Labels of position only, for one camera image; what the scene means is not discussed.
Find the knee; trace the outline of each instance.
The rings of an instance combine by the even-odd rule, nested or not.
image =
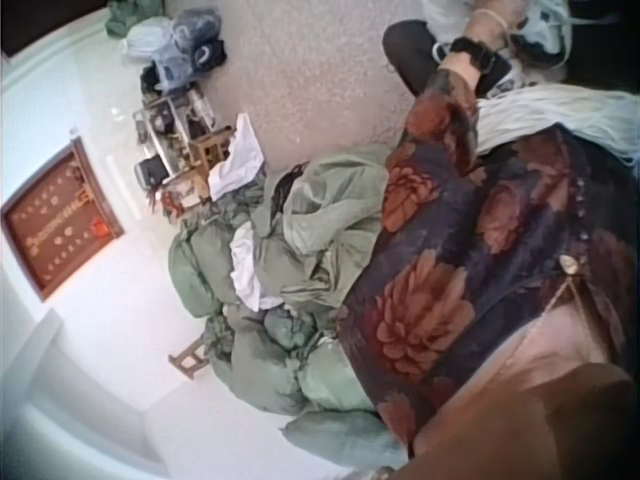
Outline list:
[[[404,20],[387,27],[382,36],[382,48],[391,64],[411,48],[416,30],[425,30],[426,23],[420,20]]]
[[[405,22],[398,22],[390,25],[382,36],[382,48],[391,63],[393,63],[393,58],[397,58],[398,53],[403,50],[402,45],[405,37],[404,23]]]

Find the bracelet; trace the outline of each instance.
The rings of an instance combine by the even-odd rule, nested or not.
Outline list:
[[[488,8],[478,8],[478,9],[474,10],[471,15],[475,15],[476,13],[484,13],[485,15],[489,15],[496,22],[498,22],[500,24],[500,26],[504,30],[505,35],[507,35],[509,33],[509,25],[507,25],[506,20],[504,18],[502,18],[500,15],[498,15],[496,12],[494,12],[493,10],[489,10]]]

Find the black pants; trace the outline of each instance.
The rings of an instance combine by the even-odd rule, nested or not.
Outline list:
[[[639,62],[634,55],[640,41],[631,41],[638,39],[630,32],[630,20],[626,17],[621,24],[611,26],[574,26],[565,83],[637,93]],[[424,91],[438,68],[431,53],[435,43],[427,23],[421,20],[395,23],[384,33],[382,46],[389,63],[414,96]]]
[[[435,37],[427,30],[427,22],[421,20],[394,23],[384,32],[384,53],[415,97],[424,91],[438,69],[431,54],[435,43]]]

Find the small wooden stool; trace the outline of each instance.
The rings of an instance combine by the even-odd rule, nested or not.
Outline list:
[[[229,156],[233,128],[225,127],[200,137],[189,144],[194,163],[203,163],[211,170]]]
[[[203,345],[202,339],[199,338],[180,352],[178,356],[169,355],[169,363],[180,370],[189,380],[193,380],[193,376],[197,371],[209,365],[209,359],[203,358],[197,353],[197,350]],[[187,360],[191,360],[193,363],[187,365],[185,364]]]

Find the tiled floor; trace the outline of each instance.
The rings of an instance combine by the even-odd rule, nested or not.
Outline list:
[[[229,60],[203,83],[231,123],[249,113],[269,163],[299,163],[341,146],[393,143],[411,97],[387,65],[391,23],[419,0],[169,0],[213,5]]]

